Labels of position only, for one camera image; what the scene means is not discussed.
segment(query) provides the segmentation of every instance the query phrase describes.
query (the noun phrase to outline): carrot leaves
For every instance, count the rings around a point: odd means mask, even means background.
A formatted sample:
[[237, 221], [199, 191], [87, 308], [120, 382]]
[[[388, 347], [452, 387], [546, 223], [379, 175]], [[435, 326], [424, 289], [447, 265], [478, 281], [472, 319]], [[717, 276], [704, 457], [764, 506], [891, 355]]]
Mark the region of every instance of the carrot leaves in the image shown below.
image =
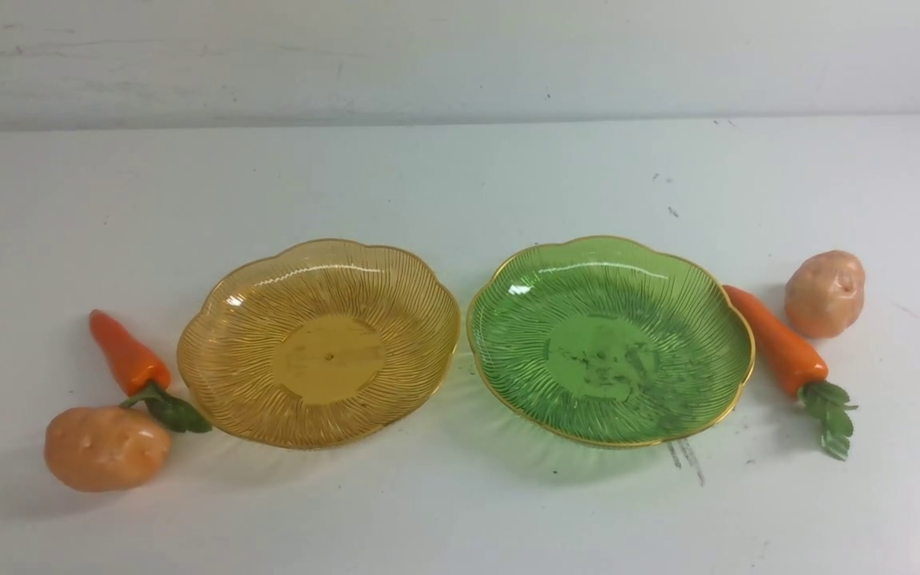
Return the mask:
[[804, 410], [822, 423], [822, 448], [833, 458], [846, 461], [854, 434], [854, 422], [847, 412], [858, 408], [850, 405], [847, 391], [829, 382], [808, 383], [800, 388], [799, 397]]

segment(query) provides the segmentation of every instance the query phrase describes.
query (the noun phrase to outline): scuff mark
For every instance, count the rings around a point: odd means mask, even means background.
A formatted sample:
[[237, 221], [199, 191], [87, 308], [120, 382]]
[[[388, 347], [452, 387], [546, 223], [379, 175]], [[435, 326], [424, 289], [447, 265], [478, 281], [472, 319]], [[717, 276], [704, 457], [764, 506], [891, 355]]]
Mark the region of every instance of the scuff mark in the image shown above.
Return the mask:
[[894, 307], [897, 308], [898, 310], [901, 310], [902, 312], [908, 314], [910, 317], [915, 318], [917, 321], [920, 321], [920, 315], [918, 315], [917, 313], [911, 311], [910, 309], [908, 309], [908, 308], [906, 308], [906, 307], [904, 307], [904, 306], [902, 306], [902, 305], [899, 305], [897, 302], [894, 302]]
[[672, 458], [672, 464], [676, 466], [677, 469], [683, 469], [683, 466], [680, 464], [680, 456], [676, 455], [676, 448], [672, 446], [671, 443], [665, 444], [665, 447], [669, 450], [669, 456]]
[[680, 453], [687, 459], [687, 465], [694, 467], [694, 473], [698, 476], [698, 483], [701, 484], [701, 487], [705, 487], [705, 473], [701, 470], [701, 463], [698, 462], [698, 457], [694, 455], [694, 448], [691, 447], [690, 442], [686, 439], [681, 439], [676, 443], [680, 444]]
[[[215, 47], [214, 42], [209, 44], [205, 40], [164, 40], [156, 38], [142, 40], [94, 40], [89, 42], [41, 42], [30, 46], [23, 46], [22, 52], [24, 58], [33, 58], [34, 56], [57, 56], [58, 58], [116, 59], [98, 54], [84, 54], [83, 48], [152, 44], [163, 45], [174, 49], [190, 48], [202, 56], [234, 54], [234, 52], [244, 51], [244, 49], [261, 48], [280, 52], [291, 52], [291, 54], [314, 54], [335, 56], [336, 58], [368, 58], [367, 54], [359, 54], [359, 52], [344, 52], [286, 43], [238, 41], [223, 43], [219, 47]], [[11, 57], [18, 57], [18, 52], [16, 52], [15, 49], [0, 50], [0, 58]]]

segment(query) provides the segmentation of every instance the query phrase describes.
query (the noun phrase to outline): bowl base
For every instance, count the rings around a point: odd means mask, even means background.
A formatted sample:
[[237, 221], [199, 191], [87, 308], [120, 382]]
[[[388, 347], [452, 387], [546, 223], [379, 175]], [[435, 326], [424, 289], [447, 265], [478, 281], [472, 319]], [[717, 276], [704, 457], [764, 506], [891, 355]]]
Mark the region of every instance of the bowl base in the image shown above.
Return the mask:
[[386, 365], [386, 344], [368, 323], [349, 315], [308, 320], [272, 354], [275, 383], [304, 403], [356, 396]]

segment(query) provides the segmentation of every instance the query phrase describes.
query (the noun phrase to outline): toy carrot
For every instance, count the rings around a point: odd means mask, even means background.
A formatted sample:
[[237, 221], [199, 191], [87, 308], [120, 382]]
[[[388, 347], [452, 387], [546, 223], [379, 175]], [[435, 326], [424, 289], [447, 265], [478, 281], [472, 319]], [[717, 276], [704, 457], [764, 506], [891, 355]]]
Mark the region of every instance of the toy carrot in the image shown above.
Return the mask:
[[847, 392], [829, 383], [829, 367], [818, 351], [802, 336], [786, 327], [754, 295], [724, 285], [733, 304], [755, 332], [755, 342], [776, 376], [780, 388], [791, 399], [800, 400], [804, 409], [822, 423], [822, 448], [833, 458], [847, 459], [854, 423], [848, 411]]
[[193, 405], [165, 393], [172, 382], [169, 369], [149, 347], [130, 335], [123, 324], [97, 309], [91, 312], [88, 324], [94, 341], [109, 361], [116, 383], [128, 396], [120, 407], [133, 407], [143, 401], [150, 414], [174, 432], [212, 430], [212, 424]]

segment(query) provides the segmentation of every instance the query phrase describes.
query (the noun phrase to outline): table surface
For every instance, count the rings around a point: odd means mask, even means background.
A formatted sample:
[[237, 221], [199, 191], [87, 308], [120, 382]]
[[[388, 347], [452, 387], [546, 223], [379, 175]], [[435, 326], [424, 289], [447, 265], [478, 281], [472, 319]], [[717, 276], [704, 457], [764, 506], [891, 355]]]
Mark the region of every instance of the table surface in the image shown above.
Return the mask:
[[[41, 461], [49, 419], [117, 401], [87, 334], [176, 339], [241, 263], [315, 237], [416, 252], [462, 306], [512, 252], [608, 233], [782, 302], [857, 252], [861, 319], [819, 343], [861, 405], [847, 462], [762, 363], [734, 414], [630, 451], [501, 405], [461, 342], [369, 439], [176, 438], [127, 494]], [[920, 575], [920, 117], [0, 134], [0, 573]]]

